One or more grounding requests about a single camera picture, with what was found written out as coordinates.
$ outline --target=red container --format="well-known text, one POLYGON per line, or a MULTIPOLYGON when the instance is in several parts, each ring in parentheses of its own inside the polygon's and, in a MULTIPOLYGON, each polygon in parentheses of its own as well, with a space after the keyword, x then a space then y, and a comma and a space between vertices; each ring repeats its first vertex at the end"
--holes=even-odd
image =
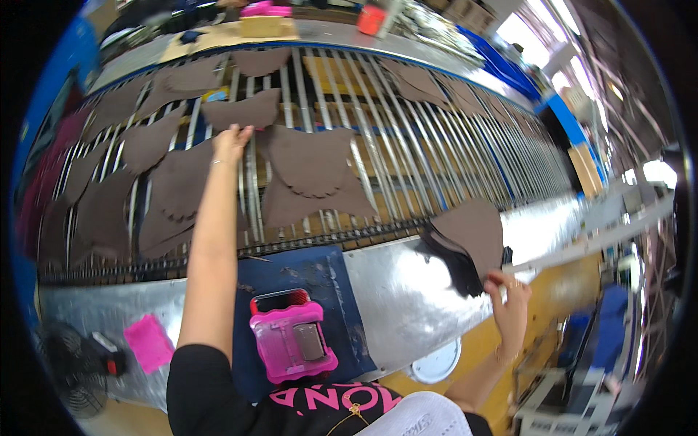
POLYGON ((385 16, 386 13, 383 9, 373 5, 366 5, 361 9, 356 25, 361 33, 375 35, 380 29, 380 25, 383 24, 385 16))

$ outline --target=conveyor belt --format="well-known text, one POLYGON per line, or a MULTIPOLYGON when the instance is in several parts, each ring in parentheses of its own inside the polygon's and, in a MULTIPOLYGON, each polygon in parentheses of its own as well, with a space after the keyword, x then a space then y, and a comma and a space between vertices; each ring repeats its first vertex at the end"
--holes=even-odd
MULTIPOLYGON (((569 189, 560 151, 531 113, 501 99, 510 116, 514 112, 524 115, 535 132, 534 137, 526 137, 513 117, 509 125, 492 116, 466 116, 452 104, 451 110, 445 111, 428 103, 404 100, 391 87, 389 74, 379 66, 380 59, 348 50, 294 47, 288 66, 272 75, 253 78, 243 76, 228 55, 223 57, 217 71, 221 86, 230 87, 230 100, 281 87, 283 110, 277 124, 307 132, 341 126, 354 129, 357 134, 348 162, 380 214, 380 220, 374 221, 338 211, 318 211, 303 219, 300 226, 264 228, 260 200, 272 172, 270 164, 257 153, 253 138, 239 163, 237 194, 250 225, 241 256, 327 244, 350 250, 416 234, 431 216, 469 197, 487 198, 503 210, 569 189)), ((141 91, 138 104, 148 92, 149 85, 141 91)), ((212 127, 206 126, 200 117, 201 102, 201 98, 188 102, 183 118, 186 123, 173 136, 170 149, 189 149, 212 136, 212 127)), ((116 139, 124 129, 151 124, 183 103, 170 103, 139 121, 132 115, 126 123, 107 128, 93 142, 78 142, 68 153, 54 198, 65 188, 72 159, 83 157, 99 142, 110 140, 107 153, 93 174, 93 180, 103 180, 123 166, 122 144, 116 139)), ((489 106, 484 107, 491 115, 489 106)), ((149 207, 150 189, 144 174, 134 183, 126 203, 132 241, 138 239, 140 223, 149 207)), ((75 210, 71 209, 67 251, 75 231, 75 217, 75 210)), ((185 275, 186 245, 153 262, 142 261, 133 245, 131 259, 116 261, 93 255, 83 264, 68 265, 65 271, 41 271, 40 280, 120 283, 185 275)))

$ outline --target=person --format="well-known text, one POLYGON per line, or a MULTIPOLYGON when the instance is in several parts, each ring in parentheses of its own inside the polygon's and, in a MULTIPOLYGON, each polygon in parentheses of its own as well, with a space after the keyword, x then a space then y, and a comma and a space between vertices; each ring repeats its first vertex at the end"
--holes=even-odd
POLYGON ((491 435, 476 411, 523 345, 530 297, 527 285, 502 271, 490 271, 484 285, 501 343, 445 396, 414 393, 402 399, 375 382, 299 385, 272 392, 257 405, 237 393, 230 373, 237 291, 235 192, 237 163, 252 132, 251 126, 240 131, 231 125, 213 141, 191 243, 179 342, 170 363, 167 404, 173 435, 436 435, 448 428, 451 434, 467 434, 467 428, 475 436, 491 435), (506 303, 499 285, 508 290, 506 303))

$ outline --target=yellow floor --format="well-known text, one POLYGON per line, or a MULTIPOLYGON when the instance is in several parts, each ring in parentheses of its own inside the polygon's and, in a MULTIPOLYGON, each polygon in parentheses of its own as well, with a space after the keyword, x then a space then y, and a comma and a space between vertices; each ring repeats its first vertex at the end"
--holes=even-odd
MULTIPOLYGON (((557 266, 543 271, 532 283, 533 296, 528 306, 528 328, 524 340, 524 353, 533 344, 534 339, 541 336, 555 317, 564 317, 576 309, 592 303, 600 293, 600 278, 598 265, 601 254, 590 255, 579 261, 557 266)), ((421 384, 410 379, 405 373, 399 372, 384 377, 380 383, 401 395, 416 391, 446 392, 448 386, 458 377, 474 368, 486 355, 491 353, 499 343, 499 332, 490 317, 462 337, 463 351, 458 366, 448 379, 437 384, 421 384)), ((537 364, 545 364, 547 357, 554 347, 554 336, 539 348, 537 364)), ((492 428, 494 436, 504 436, 510 424, 507 410, 512 401, 514 379, 512 364, 504 377, 497 383, 484 406, 478 411, 492 428)))

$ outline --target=woman's left hand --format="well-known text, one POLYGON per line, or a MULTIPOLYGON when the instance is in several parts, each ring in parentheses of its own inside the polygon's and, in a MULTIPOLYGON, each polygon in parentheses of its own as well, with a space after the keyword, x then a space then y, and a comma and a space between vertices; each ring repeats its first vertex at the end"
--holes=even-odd
POLYGON ((240 126, 230 124, 228 130, 220 132, 214 138, 214 160, 222 160, 230 164, 237 164, 245 151, 245 145, 250 140, 254 126, 247 126, 240 131, 240 126))

